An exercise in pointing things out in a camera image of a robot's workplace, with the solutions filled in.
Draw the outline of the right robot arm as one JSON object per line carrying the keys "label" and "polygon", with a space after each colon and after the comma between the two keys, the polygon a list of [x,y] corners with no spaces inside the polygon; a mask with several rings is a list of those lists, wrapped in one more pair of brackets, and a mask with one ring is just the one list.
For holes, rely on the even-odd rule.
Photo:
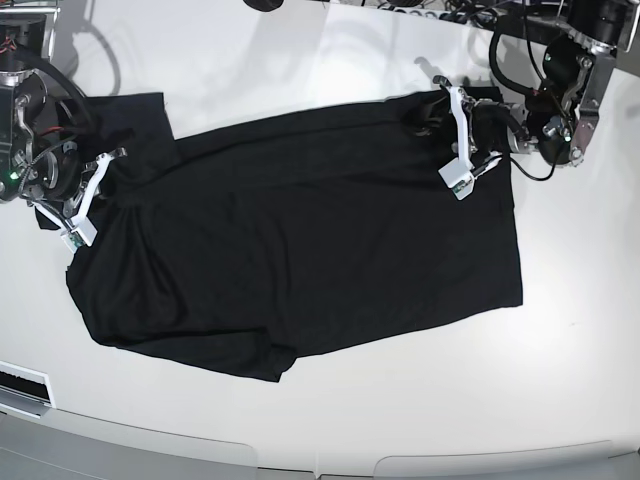
{"label": "right robot arm", "polygon": [[59,1],[1,3],[1,201],[69,219],[95,173],[79,142],[96,133],[84,93],[52,64]]}

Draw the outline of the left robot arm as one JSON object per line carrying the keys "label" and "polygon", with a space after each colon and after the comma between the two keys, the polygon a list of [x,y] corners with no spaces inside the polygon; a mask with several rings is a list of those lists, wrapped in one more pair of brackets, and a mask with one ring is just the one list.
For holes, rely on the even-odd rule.
{"label": "left robot arm", "polygon": [[[480,126],[502,127],[514,153],[539,152],[552,167],[579,164],[600,122],[599,109],[621,51],[628,51],[639,25],[636,1],[451,1],[443,21],[471,23],[491,31],[488,48],[493,79],[521,95],[520,103],[473,96],[442,76],[434,79],[459,113],[459,164],[481,150]],[[527,86],[509,78],[498,62],[503,37],[521,38],[528,50],[544,45],[544,58],[532,59],[539,79]]]}

